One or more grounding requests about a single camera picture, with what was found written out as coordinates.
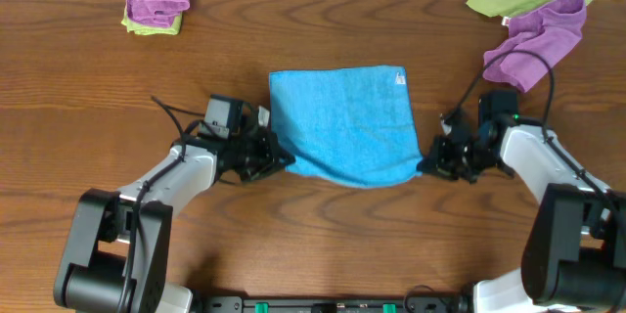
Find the blue microfiber cloth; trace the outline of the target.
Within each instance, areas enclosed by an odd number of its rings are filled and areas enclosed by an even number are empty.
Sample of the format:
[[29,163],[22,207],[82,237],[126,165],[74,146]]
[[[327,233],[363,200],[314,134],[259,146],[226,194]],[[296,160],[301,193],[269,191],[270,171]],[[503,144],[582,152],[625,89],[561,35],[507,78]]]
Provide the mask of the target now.
[[362,189],[419,176],[405,68],[275,71],[269,90],[271,129],[295,158],[288,172]]

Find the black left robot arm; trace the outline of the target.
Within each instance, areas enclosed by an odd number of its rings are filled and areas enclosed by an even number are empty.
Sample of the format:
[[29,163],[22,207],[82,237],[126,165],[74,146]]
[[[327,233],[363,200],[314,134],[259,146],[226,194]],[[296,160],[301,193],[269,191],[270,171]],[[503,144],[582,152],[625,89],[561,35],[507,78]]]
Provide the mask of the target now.
[[79,199],[53,287],[57,305],[76,312],[202,312],[194,291],[166,281],[173,219],[220,177],[244,184],[293,164],[262,106],[213,95],[204,113],[178,124],[167,156],[115,191]]

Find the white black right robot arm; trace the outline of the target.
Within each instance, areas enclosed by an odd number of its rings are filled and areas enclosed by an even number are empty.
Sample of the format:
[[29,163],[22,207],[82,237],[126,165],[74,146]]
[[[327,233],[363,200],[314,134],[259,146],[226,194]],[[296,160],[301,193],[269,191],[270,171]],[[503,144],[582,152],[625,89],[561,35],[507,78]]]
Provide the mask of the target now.
[[478,127],[461,110],[442,116],[417,165],[470,183],[495,167],[518,176],[539,204],[519,268],[472,286],[459,312],[583,312],[625,306],[625,197],[589,174],[556,133],[518,113],[517,94],[479,99]]

